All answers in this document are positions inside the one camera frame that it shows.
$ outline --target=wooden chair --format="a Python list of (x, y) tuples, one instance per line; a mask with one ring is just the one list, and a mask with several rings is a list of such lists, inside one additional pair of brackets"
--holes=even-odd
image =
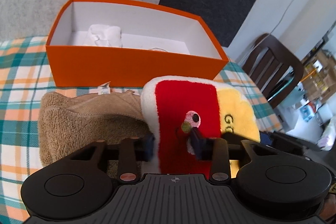
[[(257, 45), (268, 34), (261, 35), (255, 42)], [(263, 57), (258, 61), (257, 58), (262, 51)], [(246, 60), (243, 70), (255, 82), (263, 95), (268, 98), (272, 89), (282, 78), (289, 67), (293, 68), (293, 80), (281, 90), (275, 97), (269, 100), (272, 108), (281, 103), (294, 89), (303, 76), (303, 64), (274, 36), (268, 36), (258, 45)]]

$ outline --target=cardboard box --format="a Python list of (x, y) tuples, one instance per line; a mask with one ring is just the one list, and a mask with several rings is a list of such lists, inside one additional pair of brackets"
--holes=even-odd
[(321, 50), (305, 67), (304, 76), (307, 75), (307, 70), (313, 69), (313, 63), (317, 60), (322, 64), (323, 69), (304, 80), (302, 84), (307, 90), (310, 101), (321, 99), (321, 102), (325, 103), (336, 92), (336, 60), (333, 56), (328, 57)]
[[(119, 26), (123, 47), (82, 46), (92, 24)], [(69, 0), (51, 28), (46, 51), (56, 86), (110, 81), (110, 86), (142, 87), (164, 75), (212, 80), (228, 62), (201, 17), (135, 0)]]

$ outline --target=white tag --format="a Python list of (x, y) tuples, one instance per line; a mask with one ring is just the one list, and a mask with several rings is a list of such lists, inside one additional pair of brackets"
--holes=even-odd
[(98, 87), (98, 95), (101, 94), (110, 94), (111, 90), (110, 90), (110, 82), (107, 82), (105, 84), (102, 84)]

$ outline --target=checkered fabric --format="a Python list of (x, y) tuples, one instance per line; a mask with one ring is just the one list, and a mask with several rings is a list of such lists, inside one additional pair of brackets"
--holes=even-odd
[[(39, 158), (37, 118), (46, 92), (68, 97), (97, 92), (97, 88), (57, 88), (45, 51), (46, 37), (0, 42), (0, 222), (17, 224), (29, 215), (22, 203), (23, 181), (42, 168)], [(234, 62), (216, 76), (241, 91), (253, 106), (260, 130), (280, 130), (281, 124), (265, 97)], [(113, 88), (123, 92), (141, 88)]]

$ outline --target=embroidered eye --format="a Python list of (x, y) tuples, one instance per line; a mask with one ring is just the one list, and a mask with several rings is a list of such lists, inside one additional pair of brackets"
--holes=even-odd
[(201, 117), (196, 111), (190, 110), (185, 115), (181, 129), (184, 133), (189, 133), (193, 127), (199, 127), (201, 124)]

